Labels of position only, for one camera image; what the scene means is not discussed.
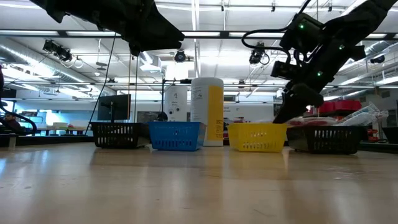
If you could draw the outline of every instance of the wooden table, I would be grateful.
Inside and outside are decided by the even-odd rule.
[[[0,152],[1,223],[397,223],[398,157],[96,149]]]

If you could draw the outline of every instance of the white container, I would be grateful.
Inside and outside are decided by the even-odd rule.
[[[191,121],[207,125],[203,146],[224,144],[224,82],[219,78],[203,77],[192,80]]]
[[[171,86],[164,95],[164,112],[168,120],[187,121],[188,87]]]

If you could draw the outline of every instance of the yellow label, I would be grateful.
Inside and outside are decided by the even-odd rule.
[[[224,139],[224,92],[222,87],[209,86],[208,102],[207,140],[222,141]]]

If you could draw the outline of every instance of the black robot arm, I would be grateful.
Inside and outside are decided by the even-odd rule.
[[[157,10],[154,0],[30,0],[61,23],[66,15],[111,30],[137,56],[146,50],[179,49],[185,36]]]
[[[301,10],[288,27],[280,29],[285,31],[280,42],[281,50],[290,58],[289,50],[294,49],[297,64],[291,65],[290,60],[276,62],[272,70],[271,76],[289,80],[282,94],[283,105],[274,123],[284,123],[300,116],[308,105],[321,106],[323,97],[320,92],[334,80],[348,59],[365,58],[364,46],[356,45],[380,26],[397,1],[368,0],[349,14],[326,24]]]

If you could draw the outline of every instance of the blue basket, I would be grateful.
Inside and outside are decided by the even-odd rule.
[[[149,123],[152,147],[158,150],[196,151],[203,146],[206,125],[201,122]]]

